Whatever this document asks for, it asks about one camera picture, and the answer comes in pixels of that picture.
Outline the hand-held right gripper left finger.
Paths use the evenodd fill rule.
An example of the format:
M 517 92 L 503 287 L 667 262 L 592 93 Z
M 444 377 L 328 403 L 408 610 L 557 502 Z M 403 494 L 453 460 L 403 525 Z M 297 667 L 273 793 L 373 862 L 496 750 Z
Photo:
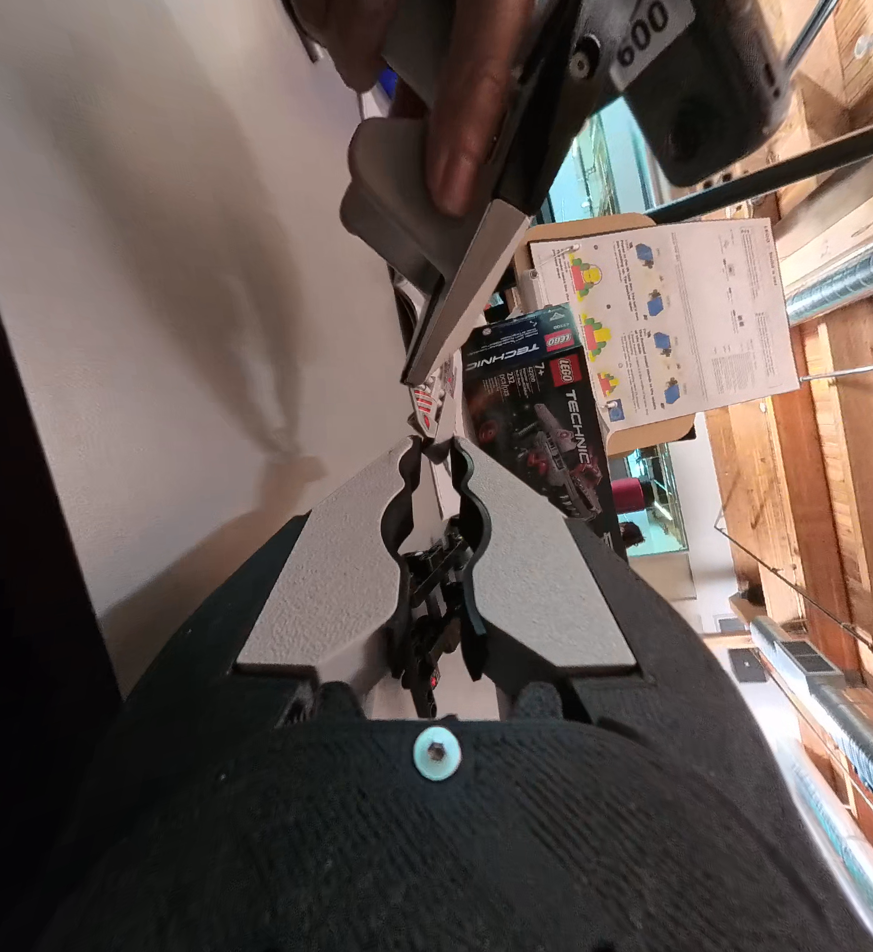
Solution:
M 311 509 L 236 658 L 244 673 L 376 684 L 409 618 L 399 550 L 413 530 L 422 442 L 406 436 Z

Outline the printed instruction sheet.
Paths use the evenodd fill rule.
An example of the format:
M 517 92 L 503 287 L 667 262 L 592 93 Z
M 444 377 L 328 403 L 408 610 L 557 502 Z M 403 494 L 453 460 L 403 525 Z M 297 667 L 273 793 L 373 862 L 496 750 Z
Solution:
M 540 299 L 573 313 L 610 434 L 800 387 L 769 219 L 610 216 L 534 227 L 525 249 Z

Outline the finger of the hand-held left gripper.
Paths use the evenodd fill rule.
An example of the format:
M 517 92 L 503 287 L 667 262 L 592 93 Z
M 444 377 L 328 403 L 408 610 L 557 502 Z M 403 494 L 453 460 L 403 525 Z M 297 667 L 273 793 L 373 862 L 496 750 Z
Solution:
M 401 374 L 403 385 L 424 383 L 465 344 L 530 221 L 530 215 L 508 202 L 490 201 L 461 264 L 414 332 Z
M 427 125 L 375 117 L 349 143 L 350 182 L 340 205 L 345 229 L 419 292 L 432 296 L 454 279 L 483 210 L 452 217 L 435 207 L 426 182 Z

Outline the black toy box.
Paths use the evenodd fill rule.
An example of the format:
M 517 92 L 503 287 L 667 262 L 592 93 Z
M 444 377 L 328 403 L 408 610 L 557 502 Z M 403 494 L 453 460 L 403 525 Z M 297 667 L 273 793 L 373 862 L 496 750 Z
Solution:
M 461 355 L 478 446 L 626 560 L 604 433 L 570 306 L 478 327 Z

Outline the grey red-striped toy piece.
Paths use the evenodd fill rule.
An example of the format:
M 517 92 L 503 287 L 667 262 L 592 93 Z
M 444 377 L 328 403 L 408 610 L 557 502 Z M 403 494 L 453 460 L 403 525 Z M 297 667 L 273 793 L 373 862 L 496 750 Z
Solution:
M 458 352 L 438 365 L 428 378 L 409 388 L 413 426 L 437 444 L 464 434 L 462 362 Z

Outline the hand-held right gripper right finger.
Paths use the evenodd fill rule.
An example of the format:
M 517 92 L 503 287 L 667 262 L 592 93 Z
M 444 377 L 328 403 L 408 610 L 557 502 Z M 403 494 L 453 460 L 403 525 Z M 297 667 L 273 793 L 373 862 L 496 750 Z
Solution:
M 467 438 L 452 439 L 450 460 L 469 550 L 459 584 L 470 677 L 520 692 L 635 672 L 574 521 Z

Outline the silver ventilation duct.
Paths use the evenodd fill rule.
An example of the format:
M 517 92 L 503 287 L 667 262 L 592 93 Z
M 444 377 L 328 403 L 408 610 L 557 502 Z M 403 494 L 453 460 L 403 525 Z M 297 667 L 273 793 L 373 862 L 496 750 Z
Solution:
M 805 324 L 873 297 L 873 242 L 811 274 L 787 293 L 787 322 Z
M 873 792 L 873 720 L 847 697 L 844 673 L 804 639 L 756 616 L 752 640 L 793 696 L 808 708 Z

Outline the grey red toy vehicle model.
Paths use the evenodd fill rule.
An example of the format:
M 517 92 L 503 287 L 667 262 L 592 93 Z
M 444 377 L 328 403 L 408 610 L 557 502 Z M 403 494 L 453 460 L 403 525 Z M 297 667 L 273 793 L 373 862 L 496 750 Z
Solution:
M 408 620 L 400 633 L 389 634 L 387 660 L 392 676 L 411 697 L 416 715 L 424 720 L 438 715 L 435 689 L 440 662 L 456 653 L 463 640 L 462 573 L 471 554 L 455 515 L 446 522 L 440 540 L 404 557 Z

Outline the black rod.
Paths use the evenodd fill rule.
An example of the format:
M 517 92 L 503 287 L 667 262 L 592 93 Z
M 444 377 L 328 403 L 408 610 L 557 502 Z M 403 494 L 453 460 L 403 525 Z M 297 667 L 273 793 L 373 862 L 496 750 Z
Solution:
M 869 125 L 757 172 L 685 195 L 645 215 L 656 225 L 686 222 L 872 158 L 873 125 Z

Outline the person's left hand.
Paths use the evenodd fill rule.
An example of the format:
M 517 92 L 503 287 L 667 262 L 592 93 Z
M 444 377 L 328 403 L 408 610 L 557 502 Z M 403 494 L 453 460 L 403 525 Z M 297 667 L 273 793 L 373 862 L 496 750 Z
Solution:
M 303 30 L 330 56 L 345 85 L 368 92 L 385 61 L 383 45 L 399 2 L 296 1 L 291 7 Z M 507 108 L 517 54 L 534 3 L 455 3 L 447 57 L 432 109 L 398 86 L 392 113 L 427 120 L 425 178 L 439 211 L 467 213 Z

